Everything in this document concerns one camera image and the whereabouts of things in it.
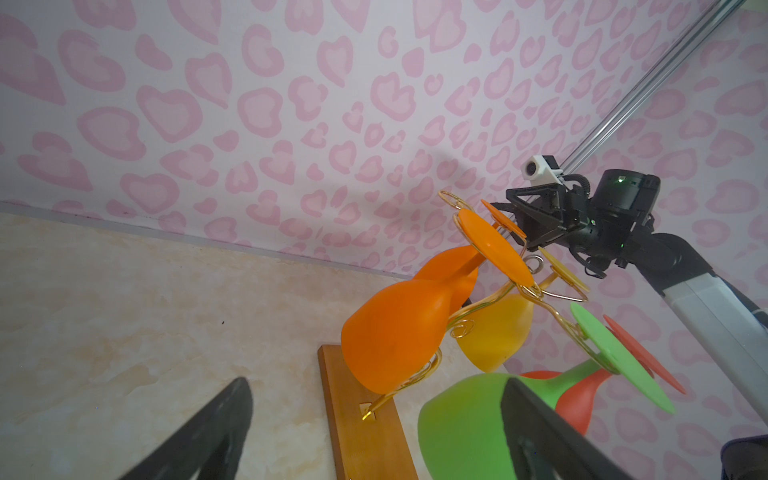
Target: camera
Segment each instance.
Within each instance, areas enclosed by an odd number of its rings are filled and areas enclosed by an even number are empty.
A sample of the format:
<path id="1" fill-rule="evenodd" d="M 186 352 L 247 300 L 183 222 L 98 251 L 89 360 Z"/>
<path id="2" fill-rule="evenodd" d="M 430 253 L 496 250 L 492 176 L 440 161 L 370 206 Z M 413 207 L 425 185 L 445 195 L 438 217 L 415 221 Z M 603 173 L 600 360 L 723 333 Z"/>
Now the camera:
<path id="1" fill-rule="evenodd" d="M 551 243 L 562 245 L 587 274 L 598 278 L 605 277 L 614 261 L 621 268 L 640 261 L 651 269 L 677 262 L 671 250 L 652 237 L 651 211 L 659 194 L 659 177 L 606 170 L 590 197 L 589 180 L 563 174 L 551 155 L 535 155 L 521 170 L 531 186 L 510 188 L 509 203 L 493 205 L 515 215 L 531 252 Z"/>

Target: black cable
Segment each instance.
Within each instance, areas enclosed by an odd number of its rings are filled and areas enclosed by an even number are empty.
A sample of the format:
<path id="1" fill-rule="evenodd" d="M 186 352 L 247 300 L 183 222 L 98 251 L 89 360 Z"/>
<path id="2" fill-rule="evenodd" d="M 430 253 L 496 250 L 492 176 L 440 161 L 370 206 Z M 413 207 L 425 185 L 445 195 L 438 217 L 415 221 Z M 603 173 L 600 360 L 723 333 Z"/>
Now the black cable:
<path id="1" fill-rule="evenodd" d="M 581 185 L 581 188 L 584 189 L 584 195 L 589 197 L 589 192 L 591 191 L 591 187 L 589 184 L 589 180 L 584 175 L 580 175 L 580 174 L 563 175 L 563 180 L 578 182 Z"/>

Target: robotic arm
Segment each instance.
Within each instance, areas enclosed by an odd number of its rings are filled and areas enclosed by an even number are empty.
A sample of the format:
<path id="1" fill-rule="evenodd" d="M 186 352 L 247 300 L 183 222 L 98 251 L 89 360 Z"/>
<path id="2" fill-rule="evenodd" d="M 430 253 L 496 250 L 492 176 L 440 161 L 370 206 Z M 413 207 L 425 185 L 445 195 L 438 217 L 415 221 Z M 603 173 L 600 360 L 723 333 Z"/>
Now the robotic arm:
<path id="1" fill-rule="evenodd" d="M 587 178 L 563 174 L 550 155 L 535 155 L 522 173 L 531 186 L 511 188 L 508 203 L 493 205 L 515 215 L 528 249 L 562 245 L 597 278 L 612 262 L 634 264 L 768 423 L 768 314 L 687 241 L 654 233 L 660 178 L 606 170 L 589 197 Z"/>

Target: pink heart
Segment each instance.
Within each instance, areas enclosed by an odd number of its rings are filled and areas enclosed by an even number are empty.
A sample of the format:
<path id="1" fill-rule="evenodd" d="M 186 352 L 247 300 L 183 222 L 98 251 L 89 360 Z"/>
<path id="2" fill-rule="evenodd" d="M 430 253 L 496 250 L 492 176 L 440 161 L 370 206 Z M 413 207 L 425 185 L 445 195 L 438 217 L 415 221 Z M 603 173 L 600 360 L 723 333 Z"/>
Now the pink heart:
<path id="1" fill-rule="evenodd" d="M 218 137 L 214 137 L 214 145 L 226 152 L 234 151 L 239 141 L 240 135 L 234 130 L 227 130 Z"/>
<path id="2" fill-rule="evenodd" d="M 634 16 L 637 14 L 637 8 L 623 7 L 614 16 L 611 21 L 611 38 L 619 38 L 632 25 Z"/>
<path id="3" fill-rule="evenodd" d="M 283 54 L 272 46 L 272 32 L 264 25 L 251 25 L 245 31 L 243 61 L 260 77 L 274 77 L 285 67 Z"/>
<path id="4" fill-rule="evenodd" d="M 120 188 L 150 215 L 166 210 L 179 198 L 179 186 L 173 178 L 164 174 L 148 177 L 125 174 L 120 179 Z"/>
<path id="5" fill-rule="evenodd" d="M 755 412 L 744 396 L 741 395 L 741 392 L 739 392 L 735 386 L 731 387 L 731 392 L 733 393 L 733 406 L 736 407 L 736 410 L 738 410 L 745 419 L 752 422 L 759 422 L 761 420 L 760 416 L 757 415 L 757 412 Z"/>
<path id="6" fill-rule="evenodd" d="M 220 0 L 168 0 L 170 14 L 185 30 L 212 45 L 219 44 Z"/>
<path id="7" fill-rule="evenodd" d="M 259 195 L 259 203 L 248 205 L 246 215 L 264 225 L 280 225 L 280 207 L 277 204 L 277 192 L 265 190 Z"/>
<path id="8" fill-rule="evenodd" d="M 729 164 L 734 156 L 746 157 L 755 151 L 755 144 L 744 135 L 731 131 L 720 130 L 710 144 L 712 154 L 707 157 L 707 165 L 723 167 Z"/>
<path id="9" fill-rule="evenodd" d="M 323 0 L 288 0 L 286 27 L 290 31 L 317 35 L 323 27 Z"/>
<path id="10" fill-rule="evenodd" d="M 768 45 L 756 43 L 743 49 L 739 59 L 744 60 L 758 73 L 768 72 Z"/>
<path id="11" fill-rule="evenodd" d="M 536 138 L 536 129 L 532 128 L 531 130 L 523 130 L 518 135 L 517 140 L 515 140 L 515 145 L 517 146 L 518 150 L 523 150 L 528 145 L 531 144 L 533 140 Z"/>
<path id="12" fill-rule="evenodd" d="M 650 26 L 648 30 L 637 36 L 630 48 L 630 56 L 632 60 L 640 60 L 653 48 L 656 39 L 661 32 L 661 20 L 657 20 L 656 23 Z"/>
<path id="13" fill-rule="evenodd" d="M 171 144 L 189 137 L 203 123 L 200 104 L 184 90 L 163 93 L 144 85 L 136 92 L 136 102 L 158 134 Z"/>
<path id="14" fill-rule="evenodd" d="M 308 169 L 306 169 L 306 176 L 310 180 L 314 180 L 315 182 L 321 181 L 326 175 L 320 170 L 320 167 L 317 164 L 311 164 Z"/>
<path id="15" fill-rule="evenodd" d="M 654 175 L 660 178 L 675 177 L 678 180 L 689 180 L 696 174 L 698 160 L 696 150 L 673 151 L 663 155 L 654 165 Z"/>
<path id="16" fill-rule="evenodd" d="M 360 133 L 362 130 L 362 102 L 356 101 L 352 105 L 352 110 L 342 115 L 341 119 L 348 129 L 357 134 Z"/>
<path id="17" fill-rule="evenodd" d="M 490 174 L 497 174 L 507 167 L 510 156 L 509 147 L 503 147 L 496 155 L 488 159 L 485 169 Z"/>
<path id="18" fill-rule="evenodd" d="M 416 110 L 415 90 L 411 86 L 400 88 L 400 77 L 392 72 L 374 78 L 371 85 L 373 106 L 394 121 L 406 121 Z"/>
<path id="19" fill-rule="evenodd" d="M 706 457 L 720 451 L 720 442 L 701 425 L 685 422 L 678 424 L 675 430 L 677 430 L 677 446 L 683 452 Z"/>
<path id="20" fill-rule="evenodd" d="M 224 181 L 224 189 L 231 194 L 238 194 L 239 192 L 249 194 L 255 192 L 258 187 L 259 179 L 249 161 L 244 161 L 242 164 L 231 168 Z"/>
<path id="21" fill-rule="evenodd" d="M 342 174 L 348 174 L 349 169 L 355 164 L 357 146 L 353 141 L 346 141 L 342 145 L 333 145 L 328 153 L 328 161 L 334 170 Z"/>
<path id="22" fill-rule="evenodd" d="M 383 174 L 382 158 L 379 155 L 374 155 L 362 164 L 355 178 L 365 184 L 372 184 L 381 178 Z"/>
<path id="23" fill-rule="evenodd" d="M 370 3 L 370 0 L 331 0 L 331 5 L 341 18 L 359 33 L 366 26 Z"/>
<path id="24" fill-rule="evenodd" d="M 107 213 L 121 218 L 135 218 L 136 210 L 130 207 L 126 207 L 117 200 L 109 200 L 107 202 Z"/>
<path id="25" fill-rule="evenodd" d="M 440 88 L 442 88 L 442 74 L 437 74 L 436 76 L 429 75 L 424 80 L 424 92 L 426 92 L 426 94 L 430 97 L 437 95 L 440 91 Z"/>
<path id="26" fill-rule="evenodd" d="M 558 108 L 558 102 L 560 97 L 550 98 L 538 108 L 538 124 L 543 125 L 547 123 L 547 120 L 552 116 L 554 111 Z"/>
<path id="27" fill-rule="evenodd" d="M 341 207 L 341 204 L 346 199 L 346 195 L 349 193 L 349 189 L 344 185 L 343 187 L 339 187 L 336 192 L 333 193 L 333 196 L 331 197 L 330 205 L 333 208 L 339 208 Z"/>
<path id="28" fill-rule="evenodd" d="M 307 76 L 294 78 L 288 85 L 288 99 L 296 105 L 296 118 L 301 121 L 314 120 L 327 96 L 328 88 Z"/>
<path id="29" fill-rule="evenodd" d="M 715 128 L 717 128 L 715 117 L 701 110 L 694 110 L 690 118 L 680 126 L 677 134 L 683 140 L 693 137 L 708 137 L 715 131 Z"/>
<path id="30" fill-rule="evenodd" d="M 696 245 L 718 247 L 730 236 L 730 227 L 720 220 L 697 220 L 691 225 L 697 235 Z"/>
<path id="31" fill-rule="evenodd" d="M 694 91 L 698 93 L 700 91 L 707 90 L 708 88 L 715 88 L 718 85 L 720 85 L 720 80 L 715 77 L 706 77 L 696 82 L 694 85 Z"/>
<path id="32" fill-rule="evenodd" d="M 491 124 L 491 116 L 493 115 L 493 110 L 489 108 L 485 111 L 485 113 L 480 117 L 480 126 L 481 127 L 487 127 Z"/>
<path id="33" fill-rule="evenodd" d="M 544 330 L 540 331 L 534 340 L 533 358 L 544 360 L 547 357 L 555 358 L 558 355 L 560 355 L 560 350 L 551 335 Z"/>
<path id="34" fill-rule="evenodd" d="M 205 236 L 211 240 L 224 243 L 234 243 L 237 240 L 237 220 L 232 217 L 221 217 L 211 220 L 203 227 Z"/>
<path id="35" fill-rule="evenodd" d="M 334 218 L 333 221 L 341 225 L 352 225 L 357 220 L 359 220 L 361 216 L 362 212 L 357 207 L 357 203 L 352 202 L 351 204 L 347 204 L 341 210 L 339 210 L 339 214 L 336 215 L 336 218 Z"/>
<path id="36" fill-rule="evenodd" d="M 496 28 L 491 36 L 491 45 L 489 51 L 492 56 L 502 52 L 511 51 L 520 36 L 520 21 L 515 19 L 515 13 L 510 10 L 504 15 L 502 23 Z"/>
<path id="37" fill-rule="evenodd" d="M 634 280 L 624 270 L 611 270 L 608 277 L 598 285 L 598 290 L 614 298 L 631 298 L 634 295 Z"/>
<path id="38" fill-rule="evenodd" d="M 472 120 L 465 120 L 459 122 L 455 127 L 451 129 L 451 133 L 448 135 L 453 148 L 459 148 L 464 141 L 469 137 L 469 132 L 472 129 Z"/>
<path id="39" fill-rule="evenodd" d="M 139 140 L 139 119 L 118 107 L 99 107 L 78 118 L 78 130 L 102 154 L 125 161 L 136 161 L 147 153 Z"/>
<path id="40" fill-rule="evenodd" d="M 214 151 L 205 145 L 193 145 L 188 150 L 176 150 L 163 156 L 160 165 L 185 180 L 194 180 L 203 187 L 212 187 L 219 172 L 210 167 Z"/>
<path id="41" fill-rule="evenodd" d="M 384 58 L 392 58 L 397 55 L 398 44 L 395 40 L 395 28 L 384 27 L 379 34 L 379 53 Z"/>
<path id="42" fill-rule="evenodd" d="M 118 30 L 128 31 L 136 26 L 136 12 L 131 0 L 73 0 L 72 3 L 78 17 L 91 27 L 112 25 Z"/>
<path id="43" fill-rule="evenodd" d="M 422 240 L 422 233 L 419 231 L 419 228 L 421 228 L 419 225 L 413 225 L 411 230 L 409 232 L 403 232 L 397 241 L 408 245 L 420 242 Z"/>
<path id="44" fill-rule="evenodd" d="M 464 52 L 464 63 L 472 63 L 473 61 L 477 61 L 480 59 L 480 54 L 482 53 L 482 50 L 480 50 L 480 45 L 473 43 L 467 47 L 467 50 Z"/>
<path id="45" fill-rule="evenodd" d="M 363 138 L 365 139 L 366 147 L 368 148 L 373 148 L 378 145 L 379 142 L 384 138 L 384 129 L 382 128 L 381 122 L 378 124 L 368 125 Z"/>
<path id="46" fill-rule="evenodd" d="M 424 133 L 419 135 L 419 140 L 423 144 L 434 147 L 445 138 L 445 117 L 440 115 L 433 118 L 424 127 Z"/>
<path id="47" fill-rule="evenodd" d="M 569 121 L 571 121 L 571 117 L 574 114 L 574 109 L 571 106 L 571 102 L 567 101 L 563 104 L 563 108 L 560 109 L 558 114 L 556 114 L 552 118 L 552 123 L 550 124 L 550 127 L 553 129 L 564 127 L 568 124 Z"/>
<path id="48" fill-rule="evenodd" d="M 574 54 L 571 57 L 571 64 L 576 70 L 584 70 L 592 65 L 592 62 L 598 56 L 600 43 L 603 41 L 603 29 L 598 28 L 589 38 L 576 45 Z"/>
<path id="49" fill-rule="evenodd" d="M 38 132 L 32 137 L 32 147 L 40 155 L 19 155 L 16 159 L 23 171 L 59 187 L 93 191 L 85 166 L 72 157 L 72 148 L 64 138 Z"/>
<path id="50" fill-rule="evenodd" d="M 423 148 L 419 149 L 408 165 L 408 176 L 411 178 L 417 177 L 429 172 L 430 168 L 432 168 L 432 155 L 428 154 Z"/>
<path id="51" fill-rule="evenodd" d="M 184 235 L 184 229 L 187 227 L 187 219 L 181 212 L 170 212 L 168 215 L 160 215 L 157 218 L 157 225 L 161 230 Z"/>
<path id="52" fill-rule="evenodd" d="M 456 172 L 456 169 L 458 169 L 458 160 L 455 158 L 452 158 L 450 161 L 443 160 L 437 166 L 437 178 L 447 180 Z"/>
<path id="53" fill-rule="evenodd" d="M 220 53 L 212 53 L 205 58 L 190 58 L 184 66 L 184 74 L 195 95 L 222 108 L 229 107 L 227 100 L 232 91 L 232 73 Z"/>
<path id="54" fill-rule="evenodd" d="M 115 60 L 99 54 L 99 44 L 89 34 L 67 30 L 58 38 L 58 56 L 64 69 L 80 85 L 97 91 L 119 91 L 125 72 Z"/>
<path id="55" fill-rule="evenodd" d="M 328 203 L 328 196 L 324 190 L 316 190 L 313 194 L 301 197 L 301 210 L 312 217 L 320 218 Z"/>
<path id="56" fill-rule="evenodd" d="M 301 139 L 301 143 L 312 148 L 325 148 L 325 135 L 328 133 L 328 124 L 320 122 L 316 128 L 310 128 Z"/>
<path id="57" fill-rule="evenodd" d="M 323 245 L 328 247 L 344 248 L 352 243 L 352 235 L 347 232 L 328 233 L 323 236 Z"/>
<path id="58" fill-rule="evenodd" d="M 280 133 L 280 109 L 283 97 L 269 87 L 247 91 L 237 100 L 237 113 L 245 128 L 260 137 L 272 138 Z"/>
<path id="59" fill-rule="evenodd" d="M 259 169 L 269 178 L 286 185 L 293 185 L 296 163 L 293 161 L 293 145 L 288 140 L 280 140 L 272 147 L 273 157 L 259 161 Z"/>
<path id="60" fill-rule="evenodd" d="M 491 100 L 503 97 L 512 85 L 512 73 L 514 65 L 511 58 L 505 58 L 502 64 L 485 78 L 483 92 Z"/>
<path id="61" fill-rule="evenodd" d="M 56 105 L 67 103 L 51 62 L 35 53 L 38 41 L 24 23 L 0 13 L 0 83 Z"/>
<path id="62" fill-rule="evenodd" d="M 54 204 L 53 207 L 51 207 L 51 210 L 53 210 L 54 212 L 59 212 L 61 214 L 77 215 L 78 217 L 87 217 L 87 218 L 95 218 L 96 220 L 102 220 L 101 215 L 95 214 L 94 212 L 85 211 L 85 207 L 83 207 L 83 204 L 74 200 L 62 200 L 60 202 L 57 202 L 56 204 Z"/>
<path id="63" fill-rule="evenodd" d="M 477 95 L 479 90 L 480 79 L 474 77 L 472 80 L 467 82 L 467 85 L 456 88 L 451 96 L 448 97 L 448 100 L 445 101 L 445 108 L 447 108 L 448 111 L 452 114 L 459 117 L 467 115 L 472 109 L 472 99 L 475 95 Z"/>
<path id="64" fill-rule="evenodd" d="M 677 330 L 670 334 L 669 349 L 672 359 L 682 366 L 692 366 L 697 362 L 713 362 L 712 357 L 687 330 Z"/>
<path id="65" fill-rule="evenodd" d="M 618 307 L 614 316 L 616 322 L 622 325 L 638 342 L 649 340 L 655 342 L 661 339 L 661 328 L 643 310 L 635 305 L 623 303 Z"/>
<path id="66" fill-rule="evenodd" d="M 732 88 L 715 101 L 715 113 L 719 115 L 742 114 L 753 117 L 768 106 L 766 82 L 755 80 Z"/>
<path id="67" fill-rule="evenodd" d="M 509 97 L 504 100 L 504 105 L 506 105 L 510 110 L 517 110 L 518 108 L 525 105 L 525 103 L 528 101 L 528 96 L 531 94 L 531 83 L 532 82 L 530 78 L 526 78 L 520 82 L 520 84 L 518 84 L 518 86 L 512 90 L 512 93 L 509 95 Z"/>
<path id="68" fill-rule="evenodd" d="M 391 136 L 386 142 L 384 142 L 384 150 L 394 154 L 399 153 L 402 150 L 402 141 L 405 139 L 406 133 L 403 130 L 397 132 L 397 135 Z"/>
<path id="69" fill-rule="evenodd" d="M 706 397 L 702 401 L 701 406 L 705 409 L 713 410 L 724 417 L 730 417 L 733 414 L 728 404 L 718 396 L 710 395 Z"/>
<path id="70" fill-rule="evenodd" d="M 637 480 L 655 480 L 656 479 L 656 461 L 647 455 L 643 455 L 633 449 L 619 445 L 612 452 L 616 462 L 632 478 Z"/>
<path id="71" fill-rule="evenodd" d="M 344 79 L 352 71 L 353 47 L 347 37 L 339 37 L 331 43 L 320 42 L 317 48 L 317 67 L 320 73 L 333 83 L 344 88 Z"/>
<path id="72" fill-rule="evenodd" d="M 458 180 L 454 183 L 454 185 L 457 188 L 465 189 L 473 184 L 475 184 L 475 180 L 477 180 L 477 168 L 472 167 L 469 170 L 465 171 L 461 177 L 458 178 Z"/>
<path id="73" fill-rule="evenodd" d="M 393 187 L 399 187 L 402 182 L 402 165 L 395 167 L 395 171 L 386 176 L 386 180 Z"/>
<path id="74" fill-rule="evenodd" d="M 197 210 L 203 215 L 211 215 L 213 212 L 216 211 L 217 206 L 218 206 L 218 202 L 216 202 L 216 199 L 208 197 L 205 200 L 192 205 L 192 208 L 194 208 L 195 210 Z"/>
<path id="75" fill-rule="evenodd" d="M 616 411 L 616 431 L 622 440 L 634 443 L 645 440 L 655 443 L 659 439 L 659 431 L 651 420 L 635 409 L 620 408 Z"/>
<path id="76" fill-rule="evenodd" d="M 541 153 L 544 155 L 557 155 L 563 148 L 565 142 L 565 130 L 560 130 L 553 138 L 546 141 L 541 147 Z"/>
<path id="77" fill-rule="evenodd" d="M 745 214 L 760 203 L 760 191 L 744 180 L 725 180 L 717 184 L 715 194 L 704 206 L 716 214 Z"/>
<path id="78" fill-rule="evenodd" d="M 400 215 L 400 205 L 406 201 L 406 195 L 398 192 L 394 197 L 379 205 L 373 214 L 381 218 L 395 218 Z"/>
<path id="79" fill-rule="evenodd" d="M 424 50 L 414 48 L 402 56 L 402 70 L 409 77 L 418 78 L 424 73 Z"/>
<path id="80" fill-rule="evenodd" d="M 650 100 L 650 107 L 645 109 L 645 116 L 661 120 L 679 114 L 685 108 L 685 94 L 669 88 L 657 91 Z"/>
<path id="81" fill-rule="evenodd" d="M 629 147 L 629 153 L 640 158 L 653 158 L 660 154 L 663 149 L 664 147 L 661 146 L 661 132 L 655 131 L 638 138 Z"/>
<path id="82" fill-rule="evenodd" d="M 151 36 L 145 33 L 139 35 L 134 51 L 139 60 L 156 70 L 168 71 L 174 66 L 170 57 L 155 45 Z"/>
<path id="83" fill-rule="evenodd" d="M 365 198 L 367 201 L 369 201 L 369 202 L 373 203 L 373 202 L 375 202 L 375 201 L 377 201 L 377 200 L 379 199 L 379 191 L 377 190 L 377 191 L 375 191 L 375 192 L 365 192 L 365 193 L 363 194 L 363 197 L 364 197 L 364 198 Z"/>
<path id="84" fill-rule="evenodd" d="M 488 150 L 488 134 L 480 133 L 476 141 L 468 142 L 462 150 L 464 158 L 473 162 L 480 162 L 485 159 L 485 152 Z"/>
<path id="85" fill-rule="evenodd" d="M 362 268 L 373 268 L 381 262 L 381 257 L 376 252 L 371 252 L 368 256 L 360 262 Z"/>
<path id="86" fill-rule="evenodd" d="M 491 137 L 491 146 L 495 147 L 499 144 L 504 144 L 510 141 L 518 132 L 518 127 L 515 125 L 516 116 L 514 113 L 508 113 L 496 124 L 496 128 L 493 130 L 493 136 Z"/>
<path id="87" fill-rule="evenodd" d="M 584 19 L 584 26 L 594 25 L 611 17 L 616 9 L 617 0 L 592 0 L 587 9 L 587 17 Z"/>
<path id="88" fill-rule="evenodd" d="M 419 258 L 419 255 L 421 255 L 421 253 L 415 247 L 406 247 L 405 250 L 400 252 L 399 257 L 397 257 L 397 264 L 400 266 L 407 265 Z"/>

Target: heart pattern wallpaper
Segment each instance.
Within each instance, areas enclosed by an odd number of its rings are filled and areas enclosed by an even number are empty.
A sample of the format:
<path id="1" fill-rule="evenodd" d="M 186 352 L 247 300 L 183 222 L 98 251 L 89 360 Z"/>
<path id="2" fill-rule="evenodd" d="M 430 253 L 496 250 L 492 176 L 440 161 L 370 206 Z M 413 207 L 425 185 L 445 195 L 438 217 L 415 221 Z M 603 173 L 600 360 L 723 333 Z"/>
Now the heart pattern wallpaper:
<path id="1" fill-rule="evenodd" d="M 413 274 L 707 5 L 6 3 L 0 201 Z"/>

